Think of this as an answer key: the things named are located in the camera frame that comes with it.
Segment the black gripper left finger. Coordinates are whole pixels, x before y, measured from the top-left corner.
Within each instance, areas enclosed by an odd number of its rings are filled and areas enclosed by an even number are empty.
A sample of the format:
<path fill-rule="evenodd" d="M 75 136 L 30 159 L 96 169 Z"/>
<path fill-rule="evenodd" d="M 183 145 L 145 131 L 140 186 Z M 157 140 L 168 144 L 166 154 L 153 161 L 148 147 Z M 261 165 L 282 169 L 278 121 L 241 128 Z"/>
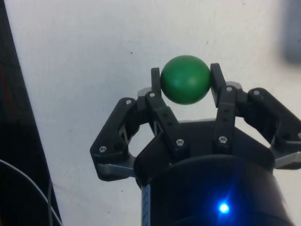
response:
<path fill-rule="evenodd" d="M 129 144 L 143 124 L 149 124 L 154 138 L 136 157 Z M 190 142 L 161 95 L 159 68 L 151 69 L 151 87 L 139 91 L 138 98 L 118 101 L 90 148 L 98 177 L 114 181 L 134 177 L 148 181 L 170 163 L 189 157 Z"/>

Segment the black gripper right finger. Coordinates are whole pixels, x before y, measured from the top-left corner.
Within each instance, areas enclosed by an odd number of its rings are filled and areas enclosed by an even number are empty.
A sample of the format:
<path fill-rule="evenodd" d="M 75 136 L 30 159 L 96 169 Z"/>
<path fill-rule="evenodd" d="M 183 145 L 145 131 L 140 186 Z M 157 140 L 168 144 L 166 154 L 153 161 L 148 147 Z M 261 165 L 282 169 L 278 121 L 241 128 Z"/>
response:
<path fill-rule="evenodd" d="M 275 168 L 301 168 L 301 121 L 263 88 L 244 92 L 226 82 L 218 63 L 210 65 L 211 92 L 217 111 L 214 144 L 229 153 L 234 144 L 235 119 L 241 117 L 270 144 Z"/>

